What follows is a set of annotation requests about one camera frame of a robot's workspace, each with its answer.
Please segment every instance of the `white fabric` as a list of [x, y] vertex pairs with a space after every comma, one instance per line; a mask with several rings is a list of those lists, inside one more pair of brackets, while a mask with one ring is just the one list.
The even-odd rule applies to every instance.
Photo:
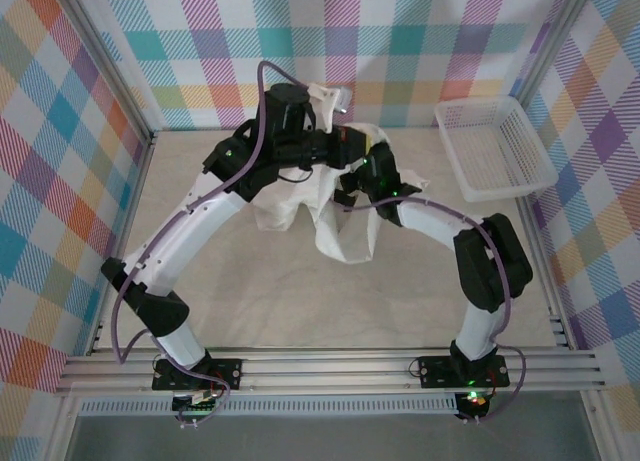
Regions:
[[[371, 137], [371, 144], [389, 143], [386, 133], [377, 126], [366, 123], [347, 124]], [[360, 161], [353, 165], [358, 167]], [[330, 258], [347, 264], [363, 263], [373, 257], [378, 230], [382, 219], [375, 209], [342, 213], [331, 198], [342, 174], [348, 173], [351, 166], [343, 169], [331, 169], [327, 166], [314, 166], [311, 177], [299, 184], [279, 181], [264, 188], [252, 201], [258, 228], [262, 231], [286, 231], [293, 223], [298, 207], [305, 205], [311, 213], [316, 229], [316, 247]], [[428, 181], [420, 178], [411, 170], [399, 169], [403, 182], [425, 189]], [[309, 173], [294, 168], [282, 172], [292, 179], [304, 179]], [[369, 204], [365, 194], [360, 193], [356, 206]]]

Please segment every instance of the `wire basket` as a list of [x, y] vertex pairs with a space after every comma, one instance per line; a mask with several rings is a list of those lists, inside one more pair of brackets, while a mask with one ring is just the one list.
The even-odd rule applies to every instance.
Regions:
[[540, 137], [514, 98], [445, 101], [435, 114], [467, 201], [525, 196], [558, 181]]

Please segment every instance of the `aluminum rail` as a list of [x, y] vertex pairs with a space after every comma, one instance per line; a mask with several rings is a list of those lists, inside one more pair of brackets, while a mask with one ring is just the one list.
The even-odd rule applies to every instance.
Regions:
[[[565, 348], [524, 348], [527, 358], [525, 391], [582, 391], [602, 389], [604, 377], [590, 351]], [[240, 358], [243, 375], [238, 392], [256, 395], [407, 394], [456, 392], [460, 389], [422, 389], [408, 372], [419, 356], [447, 356], [448, 349], [362, 350], [213, 350], [214, 358]], [[152, 362], [157, 351], [134, 350], [118, 366], [110, 352], [69, 358], [58, 386], [62, 396], [158, 394], [151, 391]], [[501, 352], [509, 369], [511, 386], [521, 373], [520, 358]]]

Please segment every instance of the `robotic arm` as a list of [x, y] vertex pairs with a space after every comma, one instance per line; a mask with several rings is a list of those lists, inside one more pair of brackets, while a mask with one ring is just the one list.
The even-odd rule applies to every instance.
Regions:
[[[351, 193], [362, 191], [383, 219], [419, 231], [454, 251], [469, 305], [462, 330], [451, 344], [451, 364], [463, 385], [486, 376], [486, 366], [497, 349], [491, 335], [504, 317], [505, 300], [496, 263], [477, 230], [438, 209], [437, 203], [429, 204], [418, 188], [401, 181], [388, 144], [371, 146], [366, 134], [332, 125], [331, 112], [348, 104], [346, 93], [316, 85], [308, 89], [293, 84], [272, 86], [265, 93], [264, 143], [246, 174], [220, 195], [196, 202], [247, 164], [258, 141], [259, 114], [219, 143], [204, 161], [188, 195], [158, 229], [163, 231], [162, 239], [143, 264], [139, 260], [158, 232], [123, 260], [109, 258], [103, 264], [103, 274], [116, 289], [131, 278], [125, 302], [181, 366], [201, 374], [216, 372], [209, 353], [187, 323], [188, 306], [173, 291], [182, 270], [222, 224], [262, 188], [278, 180], [280, 169], [311, 170], [314, 164], [326, 164], [335, 169], [351, 166], [351, 172], [341, 177], [336, 201], [353, 205]], [[398, 201], [383, 202], [392, 197]], [[181, 214], [177, 221], [176, 213]], [[532, 270], [511, 223], [501, 214], [476, 221], [490, 233], [504, 262], [512, 297], [517, 297], [531, 281]], [[200, 385], [200, 380], [191, 381], [194, 387]]]

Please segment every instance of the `colorful plaid wall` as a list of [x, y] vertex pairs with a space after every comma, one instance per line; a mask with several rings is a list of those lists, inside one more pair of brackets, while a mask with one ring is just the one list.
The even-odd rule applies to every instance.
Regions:
[[56, 0], [0, 0], [0, 459], [41, 417], [96, 314], [142, 143]]
[[152, 122], [193, 129], [255, 115], [261, 58], [352, 87], [340, 121], [429, 125], [440, 100], [517, 90], [564, 0], [85, 3]]
[[560, 181], [534, 208], [581, 348], [640, 459], [640, 0], [590, 0], [529, 116]]

